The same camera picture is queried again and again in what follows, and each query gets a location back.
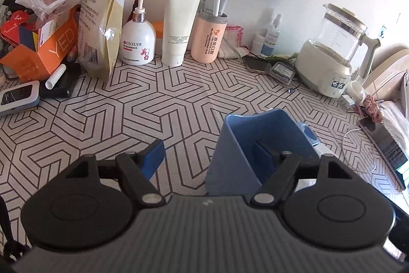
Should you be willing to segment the black flat case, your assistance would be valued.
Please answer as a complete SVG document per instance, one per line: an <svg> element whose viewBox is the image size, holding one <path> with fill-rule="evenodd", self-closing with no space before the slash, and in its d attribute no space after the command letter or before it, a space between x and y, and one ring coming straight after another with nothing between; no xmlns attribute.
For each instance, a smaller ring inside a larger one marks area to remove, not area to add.
<svg viewBox="0 0 409 273"><path fill-rule="evenodd" d="M75 62L68 62L66 65L66 71L62 75L61 79L57 82L52 90L48 90L44 84L47 80L40 82L40 98L70 98L73 93L73 89L81 74L81 65Z"/></svg>

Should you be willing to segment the pink toothbrush holder cup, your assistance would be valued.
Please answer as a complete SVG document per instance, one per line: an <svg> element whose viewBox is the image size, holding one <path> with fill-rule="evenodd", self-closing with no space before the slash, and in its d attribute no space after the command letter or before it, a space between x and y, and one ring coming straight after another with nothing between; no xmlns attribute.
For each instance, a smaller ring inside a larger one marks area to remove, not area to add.
<svg viewBox="0 0 409 273"><path fill-rule="evenodd" d="M209 64L217 58L227 23L228 16L225 13L217 17L201 10L191 44L191 57L196 62Z"/></svg>

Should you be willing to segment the small white spray bottle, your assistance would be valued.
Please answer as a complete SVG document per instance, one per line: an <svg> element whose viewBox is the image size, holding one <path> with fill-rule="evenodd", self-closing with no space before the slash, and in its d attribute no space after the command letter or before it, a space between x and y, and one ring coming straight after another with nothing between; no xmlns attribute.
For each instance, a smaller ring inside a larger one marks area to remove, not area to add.
<svg viewBox="0 0 409 273"><path fill-rule="evenodd" d="M273 54L277 40L280 34L280 24L281 24L282 14L277 14L271 23L268 31L266 32L264 38L264 44L261 48L261 55L264 57L270 57Z"/></svg>

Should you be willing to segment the white cream tube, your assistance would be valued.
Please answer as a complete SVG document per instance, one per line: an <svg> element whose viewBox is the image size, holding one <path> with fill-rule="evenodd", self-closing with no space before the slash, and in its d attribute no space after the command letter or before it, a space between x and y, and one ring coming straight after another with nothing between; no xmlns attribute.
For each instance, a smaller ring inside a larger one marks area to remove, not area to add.
<svg viewBox="0 0 409 273"><path fill-rule="evenodd" d="M162 63L179 67L184 61L200 0L166 0Z"/></svg>

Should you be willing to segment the beige powder bag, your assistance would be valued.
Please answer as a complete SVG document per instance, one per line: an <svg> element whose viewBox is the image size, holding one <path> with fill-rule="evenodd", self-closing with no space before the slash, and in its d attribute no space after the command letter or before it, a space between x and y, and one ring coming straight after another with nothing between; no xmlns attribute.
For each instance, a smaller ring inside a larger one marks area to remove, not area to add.
<svg viewBox="0 0 409 273"><path fill-rule="evenodd" d="M125 0L82 0L78 60L93 78L108 81L119 54Z"/></svg>

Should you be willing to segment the grey white small device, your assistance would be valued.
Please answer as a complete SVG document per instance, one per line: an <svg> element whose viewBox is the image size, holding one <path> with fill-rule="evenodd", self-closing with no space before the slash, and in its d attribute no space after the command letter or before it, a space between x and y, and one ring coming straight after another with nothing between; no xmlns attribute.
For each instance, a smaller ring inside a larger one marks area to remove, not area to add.
<svg viewBox="0 0 409 273"><path fill-rule="evenodd" d="M36 107L40 102L40 82L34 80L1 91L0 116Z"/></svg>

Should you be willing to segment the black tablet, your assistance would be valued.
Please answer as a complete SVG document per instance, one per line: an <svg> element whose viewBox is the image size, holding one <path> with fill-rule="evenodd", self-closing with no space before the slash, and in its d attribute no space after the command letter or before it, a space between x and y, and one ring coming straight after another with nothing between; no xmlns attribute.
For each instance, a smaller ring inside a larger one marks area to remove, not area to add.
<svg viewBox="0 0 409 273"><path fill-rule="evenodd" d="M369 117L360 119L358 124L393 172L399 186L405 190L408 186L408 153L383 124L374 123Z"/></svg>

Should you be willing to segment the orange cardboard box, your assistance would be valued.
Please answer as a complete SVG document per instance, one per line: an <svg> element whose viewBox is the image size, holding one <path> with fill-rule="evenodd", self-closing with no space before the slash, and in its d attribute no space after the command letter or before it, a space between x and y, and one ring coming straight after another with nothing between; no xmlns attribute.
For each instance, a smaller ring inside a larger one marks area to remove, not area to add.
<svg viewBox="0 0 409 273"><path fill-rule="evenodd" d="M1 38L13 49L1 56L1 65L12 69L21 82L47 79L77 43L79 8L60 13L39 29L35 15L12 13L1 27Z"/></svg>

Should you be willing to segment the white pink-edged cloth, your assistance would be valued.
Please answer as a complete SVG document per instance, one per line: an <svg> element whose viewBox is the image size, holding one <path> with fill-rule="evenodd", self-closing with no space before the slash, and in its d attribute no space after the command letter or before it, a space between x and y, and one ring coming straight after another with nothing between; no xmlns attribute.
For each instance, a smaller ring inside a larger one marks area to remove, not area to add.
<svg viewBox="0 0 409 273"><path fill-rule="evenodd" d="M218 51L218 58L240 59L249 54L249 49L242 45L243 27L227 25Z"/></svg>

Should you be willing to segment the glass electric kettle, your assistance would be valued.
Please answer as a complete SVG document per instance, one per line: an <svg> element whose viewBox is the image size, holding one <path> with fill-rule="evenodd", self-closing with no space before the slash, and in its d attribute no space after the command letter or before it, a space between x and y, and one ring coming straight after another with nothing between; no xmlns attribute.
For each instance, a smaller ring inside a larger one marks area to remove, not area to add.
<svg viewBox="0 0 409 273"><path fill-rule="evenodd" d="M354 13L332 3L324 8L320 29L303 44L295 70L313 91L340 98L352 79L367 78L381 42L367 36L367 26Z"/></svg>

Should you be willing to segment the white pump lotion bottle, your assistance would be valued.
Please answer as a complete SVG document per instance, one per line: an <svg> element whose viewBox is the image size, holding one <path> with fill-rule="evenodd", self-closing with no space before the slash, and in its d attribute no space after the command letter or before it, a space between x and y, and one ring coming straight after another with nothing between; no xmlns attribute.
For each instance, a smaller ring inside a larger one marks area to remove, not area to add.
<svg viewBox="0 0 409 273"><path fill-rule="evenodd" d="M146 20L145 0L136 1L132 19L122 28L119 58L123 63L141 66L150 63L155 56L156 32Z"/></svg>

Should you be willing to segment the pink crochet flower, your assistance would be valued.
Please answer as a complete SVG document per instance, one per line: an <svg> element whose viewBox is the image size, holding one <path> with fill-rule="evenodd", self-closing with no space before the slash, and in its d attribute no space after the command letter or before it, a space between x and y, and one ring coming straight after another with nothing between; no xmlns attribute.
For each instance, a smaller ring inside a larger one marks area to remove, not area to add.
<svg viewBox="0 0 409 273"><path fill-rule="evenodd" d="M365 113L372 119L374 123L382 123L383 115L377 101L371 95L367 95L362 101L362 105L365 109Z"/></svg>

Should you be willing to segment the white small tube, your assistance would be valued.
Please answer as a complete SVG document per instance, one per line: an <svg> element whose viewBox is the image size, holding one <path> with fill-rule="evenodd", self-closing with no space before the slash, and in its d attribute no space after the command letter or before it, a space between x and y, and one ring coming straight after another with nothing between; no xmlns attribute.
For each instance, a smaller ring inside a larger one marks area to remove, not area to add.
<svg viewBox="0 0 409 273"><path fill-rule="evenodd" d="M65 73L65 71L66 71L66 65L65 64L60 64L59 67L47 79L44 86L48 90L52 90L54 88L54 86L57 84L57 82L59 81L59 79L61 79L61 77Z"/></svg>

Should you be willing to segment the beige round cushion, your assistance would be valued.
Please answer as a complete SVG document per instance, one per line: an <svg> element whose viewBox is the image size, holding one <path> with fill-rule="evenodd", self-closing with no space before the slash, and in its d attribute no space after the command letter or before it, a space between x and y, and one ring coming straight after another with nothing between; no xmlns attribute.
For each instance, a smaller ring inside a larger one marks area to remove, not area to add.
<svg viewBox="0 0 409 273"><path fill-rule="evenodd" d="M408 71L408 49L396 52L377 66L363 83L364 90L377 100L395 101Z"/></svg>

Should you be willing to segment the black smartphone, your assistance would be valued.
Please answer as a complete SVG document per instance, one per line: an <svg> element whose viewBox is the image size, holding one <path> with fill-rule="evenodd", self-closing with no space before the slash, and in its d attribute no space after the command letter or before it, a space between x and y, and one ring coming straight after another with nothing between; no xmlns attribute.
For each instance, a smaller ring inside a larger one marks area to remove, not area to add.
<svg viewBox="0 0 409 273"><path fill-rule="evenodd" d="M268 75L271 70L271 63L260 58L252 56L242 57L245 68L252 73L260 73Z"/></svg>

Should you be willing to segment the small clear plastic box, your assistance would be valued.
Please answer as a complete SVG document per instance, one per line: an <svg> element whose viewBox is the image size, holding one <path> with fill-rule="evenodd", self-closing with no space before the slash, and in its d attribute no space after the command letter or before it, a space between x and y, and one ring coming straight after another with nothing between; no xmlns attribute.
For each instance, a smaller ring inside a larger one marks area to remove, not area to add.
<svg viewBox="0 0 409 273"><path fill-rule="evenodd" d="M276 62L269 70L269 74L283 84L290 84L295 76L295 70L287 63Z"/></svg>

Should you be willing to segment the small white pill bottle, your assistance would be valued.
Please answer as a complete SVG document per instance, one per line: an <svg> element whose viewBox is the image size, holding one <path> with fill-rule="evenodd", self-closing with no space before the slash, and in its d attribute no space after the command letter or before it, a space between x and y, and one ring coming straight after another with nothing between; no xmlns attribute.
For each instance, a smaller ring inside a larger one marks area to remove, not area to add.
<svg viewBox="0 0 409 273"><path fill-rule="evenodd" d="M260 56L261 49L263 48L263 45L264 45L264 41L265 41L265 37L263 35L256 34L252 41L252 45L250 49L251 53L256 56Z"/></svg>

